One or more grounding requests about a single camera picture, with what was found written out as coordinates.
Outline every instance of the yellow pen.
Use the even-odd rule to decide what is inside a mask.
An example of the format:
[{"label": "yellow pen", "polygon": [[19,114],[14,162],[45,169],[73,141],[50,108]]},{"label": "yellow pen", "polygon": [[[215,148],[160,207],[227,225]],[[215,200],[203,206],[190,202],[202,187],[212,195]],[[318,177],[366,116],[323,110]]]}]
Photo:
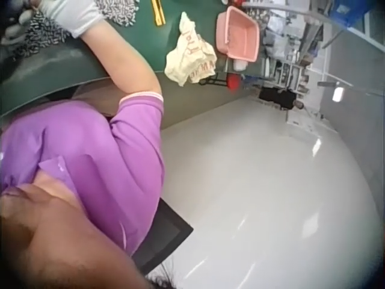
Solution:
[{"label": "yellow pen", "polygon": [[155,24],[156,26],[161,26],[166,23],[164,14],[163,14],[163,9],[162,5],[160,3],[160,0],[151,0],[152,2],[152,8],[154,10],[155,14]]}]

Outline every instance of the green workbench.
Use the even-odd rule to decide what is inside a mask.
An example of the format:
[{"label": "green workbench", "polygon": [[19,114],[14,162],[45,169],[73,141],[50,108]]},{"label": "green workbench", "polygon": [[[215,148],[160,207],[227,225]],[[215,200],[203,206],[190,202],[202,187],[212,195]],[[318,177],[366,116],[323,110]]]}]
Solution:
[{"label": "green workbench", "polygon": [[[125,28],[114,25],[154,71],[164,70],[165,57],[176,46],[183,11],[195,21],[197,33],[215,47],[217,16],[226,9],[220,0],[163,0],[162,7],[166,18],[163,26],[155,25],[150,0],[140,2],[134,26]],[[255,66],[257,68],[253,70],[262,70],[260,62]],[[224,68],[219,63],[217,69],[223,71]],[[42,49],[38,54],[22,60],[11,76],[0,84],[0,117],[53,92],[107,76],[81,40],[71,39]]]}]

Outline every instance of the glossy floor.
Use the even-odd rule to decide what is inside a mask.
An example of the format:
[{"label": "glossy floor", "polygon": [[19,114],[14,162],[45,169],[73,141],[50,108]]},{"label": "glossy floor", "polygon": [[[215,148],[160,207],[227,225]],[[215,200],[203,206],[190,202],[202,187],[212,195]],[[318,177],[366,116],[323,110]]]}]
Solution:
[{"label": "glossy floor", "polygon": [[318,149],[289,137],[284,112],[249,99],[163,131],[163,198],[194,228],[164,263],[178,288],[353,288],[368,275],[380,218],[339,135],[319,133]]}]

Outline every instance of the black object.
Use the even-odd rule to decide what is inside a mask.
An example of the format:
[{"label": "black object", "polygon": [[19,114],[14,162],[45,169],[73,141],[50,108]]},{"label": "black object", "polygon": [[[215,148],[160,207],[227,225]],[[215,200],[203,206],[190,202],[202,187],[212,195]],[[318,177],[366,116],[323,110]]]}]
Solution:
[{"label": "black object", "polygon": [[291,110],[294,108],[294,100],[296,100],[297,95],[289,90],[279,92],[278,89],[264,87],[259,93],[259,98],[264,101],[271,101],[275,104],[279,104],[281,108]]},{"label": "black object", "polygon": [[162,199],[147,237],[132,259],[143,275],[160,265],[192,233],[193,228]]},{"label": "black object", "polygon": [[217,72],[213,76],[209,76],[207,78],[203,78],[199,81],[200,85],[217,85],[217,86],[227,86],[227,81],[226,79],[220,79],[219,78],[219,73]]}]

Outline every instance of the pink container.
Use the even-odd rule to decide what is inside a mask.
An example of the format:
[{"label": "pink container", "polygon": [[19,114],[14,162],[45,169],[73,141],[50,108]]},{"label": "pink container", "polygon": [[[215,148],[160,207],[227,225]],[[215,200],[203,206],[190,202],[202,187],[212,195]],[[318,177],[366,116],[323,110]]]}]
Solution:
[{"label": "pink container", "polygon": [[238,8],[230,6],[217,19],[217,49],[233,59],[254,62],[259,50],[258,24]]}]

